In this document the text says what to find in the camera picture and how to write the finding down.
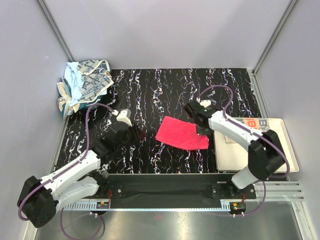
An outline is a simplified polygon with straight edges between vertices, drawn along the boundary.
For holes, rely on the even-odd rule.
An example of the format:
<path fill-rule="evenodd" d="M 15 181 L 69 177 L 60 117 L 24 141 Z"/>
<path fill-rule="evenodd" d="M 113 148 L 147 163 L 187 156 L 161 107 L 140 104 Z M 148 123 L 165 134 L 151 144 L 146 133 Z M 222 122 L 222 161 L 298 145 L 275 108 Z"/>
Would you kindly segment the cream rabbit print towel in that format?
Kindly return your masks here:
<path fill-rule="evenodd" d="M 273 118 L 249 118 L 249 117 L 236 117 L 237 121 L 262 132 L 267 132 L 271 129 Z"/>

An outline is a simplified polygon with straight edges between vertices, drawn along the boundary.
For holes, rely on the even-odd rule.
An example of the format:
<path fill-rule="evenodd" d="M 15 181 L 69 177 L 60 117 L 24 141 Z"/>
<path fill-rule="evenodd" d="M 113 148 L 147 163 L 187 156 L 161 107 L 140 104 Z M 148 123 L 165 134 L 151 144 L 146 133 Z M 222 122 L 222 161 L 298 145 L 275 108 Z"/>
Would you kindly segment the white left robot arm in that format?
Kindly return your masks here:
<path fill-rule="evenodd" d="M 107 158 L 125 146 L 139 145 L 146 133 L 133 123 L 117 123 L 107 134 L 93 141 L 87 150 L 60 169 L 23 184 L 17 201 L 18 212 L 35 228 L 46 225 L 62 208 L 86 197 L 103 198 L 110 193 Z"/>

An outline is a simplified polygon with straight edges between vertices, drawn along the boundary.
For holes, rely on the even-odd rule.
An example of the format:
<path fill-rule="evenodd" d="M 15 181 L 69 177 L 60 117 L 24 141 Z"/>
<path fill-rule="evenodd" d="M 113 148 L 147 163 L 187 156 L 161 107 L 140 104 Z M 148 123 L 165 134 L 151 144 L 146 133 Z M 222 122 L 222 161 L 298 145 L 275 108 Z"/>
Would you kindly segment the red pink towel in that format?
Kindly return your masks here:
<path fill-rule="evenodd" d="M 198 135 L 196 124 L 165 116 L 155 139 L 163 144 L 186 151 L 206 150 L 209 138 Z"/>

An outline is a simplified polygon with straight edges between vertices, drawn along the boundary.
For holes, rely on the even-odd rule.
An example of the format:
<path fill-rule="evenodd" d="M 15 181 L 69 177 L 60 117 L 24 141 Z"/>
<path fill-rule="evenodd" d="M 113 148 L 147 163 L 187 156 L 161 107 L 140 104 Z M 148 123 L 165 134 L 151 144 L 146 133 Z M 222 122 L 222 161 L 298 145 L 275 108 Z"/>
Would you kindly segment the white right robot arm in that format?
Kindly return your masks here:
<path fill-rule="evenodd" d="M 219 132 L 247 151 L 247 166 L 234 174 L 232 182 L 227 185 L 230 197 L 239 198 L 248 185 L 265 181 L 282 165 L 286 165 L 287 172 L 290 171 L 290 165 L 275 131 L 269 129 L 263 132 L 254 129 L 226 114 L 225 109 L 218 109 L 213 105 L 204 107 L 197 100 L 187 103 L 184 110 L 198 127 Z"/>

